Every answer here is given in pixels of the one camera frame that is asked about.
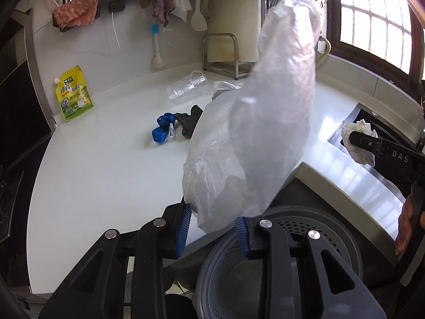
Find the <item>person's right hand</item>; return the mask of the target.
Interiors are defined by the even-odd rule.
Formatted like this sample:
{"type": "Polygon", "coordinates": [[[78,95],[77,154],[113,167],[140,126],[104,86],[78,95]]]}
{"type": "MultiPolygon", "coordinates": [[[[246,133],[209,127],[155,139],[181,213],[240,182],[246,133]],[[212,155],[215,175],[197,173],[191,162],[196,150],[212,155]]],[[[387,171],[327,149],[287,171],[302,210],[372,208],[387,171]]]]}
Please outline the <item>person's right hand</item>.
{"type": "Polygon", "coordinates": [[[398,217],[398,234],[395,240],[396,256],[400,255],[406,249],[408,241],[413,234],[411,219],[414,214],[414,205],[412,195],[406,198],[403,204],[401,214],[398,217]]]}

